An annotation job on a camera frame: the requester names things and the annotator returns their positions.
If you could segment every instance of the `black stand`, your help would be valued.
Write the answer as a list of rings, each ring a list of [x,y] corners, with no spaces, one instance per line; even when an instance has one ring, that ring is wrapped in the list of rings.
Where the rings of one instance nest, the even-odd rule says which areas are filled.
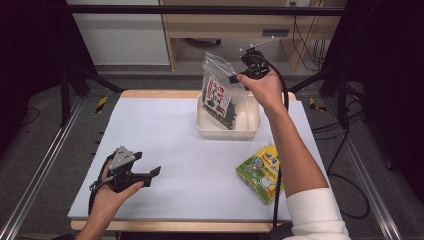
[[[373,4],[371,7],[367,4],[364,6],[359,6],[359,8],[363,8],[361,11],[364,16],[362,17],[364,20],[360,21],[360,24],[356,27],[355,32],[352,34],[350,38],[347,39],[347,42],[344,46],[341,47],[341,50],[339,54],[337,54],[334,59],[331,59],[331,63],[328,63],[328,58],[326,57],[326,61],[324,61],[323,69],[316,73],[315,75],[307,78],[303,82],[289,88],[289,92],[296,93],[303,88],[307,87],[308,85],[319,81],[319,80],[325,80],[323,85],[320,88],[320,94],[323,97],[330,96],[334,90],[337,88],[339,89],[339,96],[338,96],[338,112],[337,117],[339,119],[339,122],[341,123],[343,128],[347,127],[348,120],[347,120],[347,109],[345,107],[346,102],[346,92],[347,92],[347,81],[346,76],[344,73],[344,70],[347,68],[347,65],[350,62],[350,58],[353,58],[355,56],[355,51],[357,51],[358,48],[361,48],[361,43],[364,41],[364,25],[367,23],[369,18],[371,17],[374,10],[378,7],[381,0],[375,1],[375,4]],[[346,26],[342,25],[342,22],[339,23],[339,26],[337,27],[337,32],[341,32],[341,34],[346,33]]]
[[[62,100],[62,122],[60,124],[61,127],[65,126],[66,122],[68,121],[71,115],[69,84],[71,84],[78,96],[87,96],[87,94],[90,92],[90,89],[88,88],[84,79],[75,76],[75,74],[80,74],[83,78],[92,79],[115,93],[121,93],[126,90],[108,82],[99,75],[89,72],[80,66],[71,66],[68,68],[65,67],[60,75],[60,92]]]

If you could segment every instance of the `floor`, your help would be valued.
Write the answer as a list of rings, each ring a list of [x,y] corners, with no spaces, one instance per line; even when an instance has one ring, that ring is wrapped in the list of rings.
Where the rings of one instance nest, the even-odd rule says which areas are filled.
[[[235,69],[241,71],[244,67],[236,50],[255,41],[223,39],[220,46],[215,46],[211,43],[185,40],[180,45],[177,69],[172,73],[155,70],[146,76],[131,69],[130,72],[116,74],[116,68],[113,69],[113,74],[108,68],[103,68],[101,73],[111,82],[124,88],[199,90],[199,77],[203,72],[201,63],[205,51],[234,62]],[[278,42],[266,44],[260,50],[284,72],[289,86],[301,82],[315,72],[304,67],[299,71],[291,71],[284,54],[281,54],[282,48]],[[310,60],[306,63],[313,66]],[[22,212],[24,218],[16,222],[16,239],[51,239],[52,236],[62,234],[77,234],[70,228],[67,213],[101,142],[114,104],[119,99],[119,94],[112,93],[94,82],[90,81],[89,85],[92,90],[87,97],[81,98],[71,93],[72,103],[80,104],[81,108],[55,156],[48,156],[46,153],[60,131],[60,91],[57,87],[39,93],[30,100],[30,108],[22,121],[21,129],[10,147],[1,155],[0,181],[6,184],[2,184],[0,192],[0,224],[6,226],[11,220],[16,206],[22,203],[19,202],[22,196],[28,191],[36,192],[34,199],[27,203],[28,208]],[[297,94],[297,98],[304,104],[311,128],[315,129],[314,136],[321,157],[328,167],[345,132],[337,126],[322,127],[336,121],[331,112],[336,101],[334,97],[321,98],[317,92],[319,86],[319,82],[308,86]],[[103,96],[108,97],[107,103],[101,113],[95,113]],[[315,100],[318,108],[310,107],[311,98]],[[384,155],[366,124],[366,118],[360,113],[360,103],[350,96],[348,98],[347,102],[351,102],[349,115],[353,116],[351,127],[348,140],[336,158],[332,173],[348,178],[358,189],[338,176],[332,175],[329,179],[352,239],[424,239],[422,204],[414,196],[401,173],[386,169]],[[327,111],[322,111],[322,107],[326,107]],[[41,165],[41,169],[46,168],[48,172],[45,177],[34,178],[35,174],[40,172],[39,166],[45,162],[43,160],[51,157],[54,161],[50,165]],[[367,205],[361,192],[365,191],[367,186],[364,187],[363,176],[358,175],[355,170],[356,163],[352,160],[355,157],[359,157],[377,189],[377,197],[374,196],[373,199],[381,200],[382,203],[371,204],[377,208],[372,207],[371,212],[364,217],[361,215],[367,212]],[[41,182],[39,188],[29,189],[28,186],[33,186],[34,181]],[[387,210],[388,215],[382,215],[381,209]],[[384,226],[390,226],[394,230],[384,230]],[[106,236],[111,237],[113,234],[107,233]],[[197,239],[203,237],[211,238],[210,235],[205,235],[197,236]],[[163,238],[156,234],[145,236],[144,239]]]

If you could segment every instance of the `tripod leg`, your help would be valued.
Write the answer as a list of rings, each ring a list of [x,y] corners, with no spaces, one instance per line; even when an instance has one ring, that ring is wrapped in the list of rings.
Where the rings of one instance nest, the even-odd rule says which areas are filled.
[[[113,92],[117,92],[117,93],[121,93],[123,91],[125,91],[126,89],[120,88],[110,82],[108,82],[107,80],[101,78],[99,75],[97,74],[93,74],[83,68],[81,68],[80,66],[74,66],[75,70],[77,70],[80,74],[96,81],[97,83],[105,86],[106,88],[110,89]]]
[[[297,84],[297,85],[289,88],[288,89],[289,92],[296,93],[296,92],[302,90],[303,88],[309,86],[310,84],[312,84],[312,83],[314,83],[314,82],[316,82],[318,80],[325,79],[325,77],[327,76],[327,74],[330,73],[330,70],[329,69],[323,69],[320,72],[317,72],[316,74],[314,74],[314,75],[310,76],[309,78],[305,79],[303,82],[301,82],[301,83],[299,83],[299,84]]]
[[[64,68],[63,72],[60,74],[60,96],[62,100],[62,122],[60,123],[60,127],[63,127],[71,115],[69,85],[66,78],[66,68]]]
[[[343,72],[340,74],[339,82],[339,99],[337,105],[337,118],[339,119],[340,125],[347,129],[349,125],[349,120],[347,118],[347,108],[346,108],[346,95],[347,95],[347,82],[346,77]]]

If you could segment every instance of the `yellow package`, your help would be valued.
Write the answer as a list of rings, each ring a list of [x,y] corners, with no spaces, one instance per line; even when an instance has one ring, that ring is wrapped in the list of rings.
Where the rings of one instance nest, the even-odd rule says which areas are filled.
[[[269,203],[275,198],[279,166],[277,148],[275,145],[270,145],[257,151],[238,166],[236,171],[246,184],[253,187],[262,201]]]

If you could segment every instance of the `snack package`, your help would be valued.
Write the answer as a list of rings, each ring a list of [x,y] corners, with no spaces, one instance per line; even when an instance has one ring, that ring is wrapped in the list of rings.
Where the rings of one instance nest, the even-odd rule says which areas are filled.
[[[206,52],[203,69],[203,108],[227,129],[234,130],[248,92],[241,83],[230,83],[228,78],[237,73],[225,59]]]
[[[270,145],[257,151],[238,166],[236,171],[262,201],[269,203],[275,198],[279,166],[277,148]]]

